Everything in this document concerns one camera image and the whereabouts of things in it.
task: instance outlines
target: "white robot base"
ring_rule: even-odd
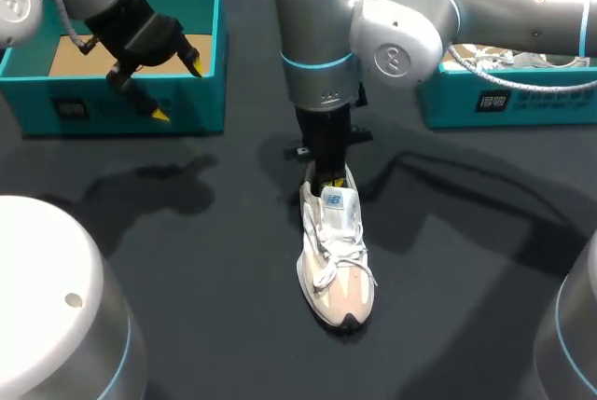
[[[87,231],[43,201],[0,197],[0,398],[135,400],[146,349]]]

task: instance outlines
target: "shoe tongue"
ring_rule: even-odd
[[[326,186],[321,191],[323,223],[344,232],[354,232],[354,209],[357,195],[350,188]]]

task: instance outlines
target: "white sneaker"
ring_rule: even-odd
[[[559,57],[528,52],[513,52],[512,50],[495,48],[477,48],[472,44],[464,44],[464,48],[473,53],[473,57],[465,59],[473,64],[478,71],[492,71],[493,69],[537,69],[567,67],[589,67],[590,59],[585,57]],[[449,71],[460,71],[465,68],[456,61],[443,63]]]
[[[361,205],[348,167],[348,188],[327,186],[321,197],[311,192],[314,170],[311,162],[300,188],[304,234],[298,281],[322,321],[351,332],[369,317],[377,285],[368,267]]]

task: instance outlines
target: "yellow gripper tip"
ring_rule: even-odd
[[[195,60],[195,62],[193,63],[193,66],[195,66],[195,69],[197,70],[197,72],[199,72],[199,75],[202,76],[203,70],[201,69],[201,60],[199,58],[197,60]]]
[[[164,114],[164,112],[161,109],[156,109],[153,113],[151,113],[151,116],[153,118],[156,118],[157,120],[165,120],[166,122],[169,122],[170,119],[168,118],[168,116],[166,116]]]

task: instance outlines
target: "teal storage bin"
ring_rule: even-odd
[[[597,67],[492,70],[517,83],[574,86],[597,80]],[[418,88],[423,120],[430,129],[574,125],[597,123],[597,91],[540,94],[495,86],[470,72],[436,73]]]
[[[36,36],[8,49],[0,62],[0,90],[24,135],[205,134],[224,130],[228,44],[221,0],[147,1],[157,13],[178,18],[185,34],[212,37],[209,71],[203,78],[189,73],[134,75],[171,122],[138,116],[130,103],[109,88],[105,72],[49,76],[65,32],[55,6],[46,0]],[[90,34],[84,24],[74,25],[79,34]]]

